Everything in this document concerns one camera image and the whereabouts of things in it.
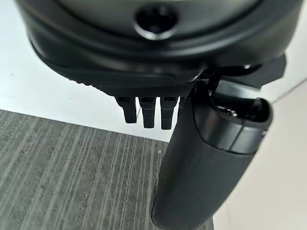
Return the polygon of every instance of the white surface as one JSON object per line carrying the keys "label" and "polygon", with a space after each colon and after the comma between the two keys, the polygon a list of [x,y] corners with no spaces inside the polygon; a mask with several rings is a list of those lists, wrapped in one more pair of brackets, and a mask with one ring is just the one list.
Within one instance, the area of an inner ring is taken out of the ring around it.
{"label": "white surface", "polygon": [[274,123],[215,230],[307,229],[307,82],[275,104]]}
{"label": "white surface", "polygon": [[[306,77],[304,55],[307,46],[307,10],[290,48],[286,76],[265,86],[262,95],[276,100]],[[141,137],[169,141],[172,131],[145,130],[142,114],[136,125],[124,122],[115,99],[93,87],[79,85],[54,73],[34,54],[13,0],[0,0],[0,109],[68,123],[96,127]]]}

